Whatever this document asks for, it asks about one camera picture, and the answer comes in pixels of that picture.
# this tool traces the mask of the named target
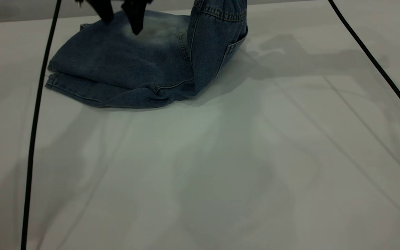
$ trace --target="white table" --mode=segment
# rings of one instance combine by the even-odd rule
[[[93,109],[44,90],[29,249],[400,249],[399,100],[326,1],[248,19],[194,100]],[[51,55],[95,20],[59,19]],[[19,248],[49,26],[0,23],[0,250]]]

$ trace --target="jeans pocket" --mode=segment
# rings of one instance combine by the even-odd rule
[[[226,52],[223,56],[222,63],[220,64],[220,68],[219,68],[218,72],[220,72],[222,70],[222,68],[229,62],[229,60],[231,60],[231,58],[234,56],[235,52],[239,49],[240,45],[243,43],[243,41],[245,41],[246,35],[248,35],[248,27],[246,27],[246,33],[241,38],[239,38],[238,41],[236,41],[234,43],[230,43],[227,46]]]

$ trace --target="blue jeans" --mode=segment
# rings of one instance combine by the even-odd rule
[[[51,59],[46,87],[95,107],[155,108],[197,95],[248,33],[247,0],[196,0],[190,16],[146,11],[85,26]]]

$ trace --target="black wire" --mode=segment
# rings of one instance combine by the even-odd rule
[[[351,26],[348,24],[348,22],[345,20],[343,17],[342,13],[340,13],[338,7],[334,3],[333,0],[328,0],[330,2],[330,5],[333,7],[334,11],[336,12],[337,16],[339,17],[340,21],[342,21],[343,25],[345,25],[346,29],[350,32],[350,34],[353,36],[354,40],[357,41],[359,46],[362,48],[362,50],[365,52],[367,57],[370,59],[370,61],[373,63],[373,65],[376,67],[376,69],[381,73],[382,77],[387,81],[387,83],[390,85],[392,90],[396,93],[396,95],[400,99],[400,90],[396,86],[396,84],[393,82],[393,80],[388,76],[388,74],[385,72],[385,70],[381,67],[381,65],[376,61],[374,56],[370,53],[370,51],[367,49],[367,46],[362,42],[362,40],[357,36],[356,32],[351,28]]]
[[[38,116],[40,115],[41,96],[43,94],[44,76],[46,74],[47,62],[49,61],[49,52],[52,45],[55,26],[57,25],[58,13],[60,12],[61,0],[57,0],[55,12],[53,14],[52,25],[50,27],[49,38],[47,40],[46,52],[44,53],[43,65],[41,67],[40,82],[38,83],[38,91],[36,92],[35,111],[33,113],[32,132],[30,134],[29,156],[27,162],[27,180],[26,194],[24,198],[24,214],[23,214],[23,229],[21,233],[21,250],[26,250],[27,247],[27,228],[29,225],[30,212],[30,194],[32,192],[32,171],[33,171],[33,153],[35,152],[36,129],[38,127]]]

